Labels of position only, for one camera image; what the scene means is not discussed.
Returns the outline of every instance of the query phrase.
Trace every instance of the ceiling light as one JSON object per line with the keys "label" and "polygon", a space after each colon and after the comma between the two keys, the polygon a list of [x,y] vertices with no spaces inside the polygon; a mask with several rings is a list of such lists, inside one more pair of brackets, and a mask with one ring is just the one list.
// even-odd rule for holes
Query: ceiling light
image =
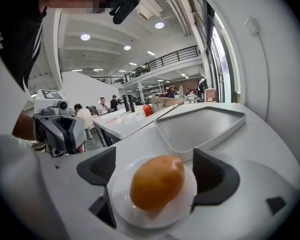
{"label": "ceiling light", "polygon": [[163,22],[157,22],[154,26],[156,29],[159,30],[162,29],[165,26],[165,24]]}
{"label": "ceiling light", "polygon": [[89,34],[83,34],[83,35],[81,35],[81,40],[87,41],[89,39],[90,39],[90,35]]}

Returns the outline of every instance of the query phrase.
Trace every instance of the person's arm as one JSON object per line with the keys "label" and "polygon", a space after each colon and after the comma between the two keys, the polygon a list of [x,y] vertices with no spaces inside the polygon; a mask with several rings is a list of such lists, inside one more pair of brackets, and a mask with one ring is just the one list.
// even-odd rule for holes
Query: person's arm
{"label": "person's arm", "polygon": [[31,116],[28,116],[26,112],[22,111],[19,115],[15,126],[12,131],[12,135],[16,138],[27,140],[27,141],[36,141],[37,139],[40,139],[41,141],[44,141],[42,138],[42,131],[41,128],[38,129],[37,134],[38,136],[35,136],[34,131],[34,119]]}

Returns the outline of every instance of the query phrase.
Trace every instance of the black hair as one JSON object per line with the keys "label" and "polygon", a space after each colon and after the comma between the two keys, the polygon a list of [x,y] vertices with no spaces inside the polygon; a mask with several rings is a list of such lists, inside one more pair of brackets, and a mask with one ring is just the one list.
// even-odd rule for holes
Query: black hair
{"label": "black hair", "polygon": [[74,105],[74,110],[80,110],[80,109],[82,109],[82,106],[80,104]]}

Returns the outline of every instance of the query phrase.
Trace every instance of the chair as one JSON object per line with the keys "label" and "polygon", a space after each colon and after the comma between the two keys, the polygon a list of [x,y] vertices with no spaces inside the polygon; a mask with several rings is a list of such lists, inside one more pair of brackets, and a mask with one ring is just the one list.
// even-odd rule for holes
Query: chair
{"label": "chair", "polygon": [[94,118],[96,118],[96,117],[98,117],[97,115],[92,115],[92,116],[89,116],[88,118],[86,118],[85,120],[84,120],[84,129],[88,129],[89,130],[89,132],[91,133],[91,136],[92,136],[92,139],[93,139],[93,142],[94,142],[94,144],[96,144],[96,141],[95,141],[95,139],[94,139],[94,135],[93,135],[93,133],[94,133],[94,129],[95,129],[95,131],[97,131],[96,130],[96,128],[95,128],[95,125],[94,125],[94,122],[92,121]]}

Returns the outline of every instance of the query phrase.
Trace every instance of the white counter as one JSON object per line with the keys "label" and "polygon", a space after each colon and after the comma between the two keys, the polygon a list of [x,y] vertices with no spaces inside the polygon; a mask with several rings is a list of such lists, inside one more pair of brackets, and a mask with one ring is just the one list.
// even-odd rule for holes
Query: white counter
{"label": "white counter", "polygon": [[[125,139],[126,137],[130,136],[131,134],[135,133],[136,131],[140,130],[141,128],[145,127],[146,125],[150,124],[154,120],[162,117],[172,109],[174,109],[177,105],[172,105],[169,107],[165,107],[160,111],[143,118],[142,120],[136,121],[135,123],[116,123],[116,122],[109,122],[112,118],[119,116],[122,113],[126,113],[125,110],[120,109],[118,111],[108,113],[93,119],[93,123],[96,124],[98,127],[105,130],[107,133],[114,135],[115,137],[119,138],[120,140]],[[136,113],[138,110],[142,110],[143,106],[135,106]]]}
{"label": "white counter", "polygon": [[[214,147],[214,151],[266,165],[300,191],[300,166],[294,155],[275,131],[245,106],[234,103],[185,104],[165,116],[176,115],[206,106],[230,109],[246,114],[246,123],[231,137]],[[168,153],[153,123],[113,146],[116,147],[116,168],[108,183],[110,198],[114,180],[127,166],[145,156],[158,156]],[[192,168],[191,161],[187,162],[186,165]],[[167,232],[178,227],[178,225],[172,225],[159,230],[144,230],[126,223],[116,211],[114,211],[114,216],[117,222],[117,231],[133,239],[159,239]]]}

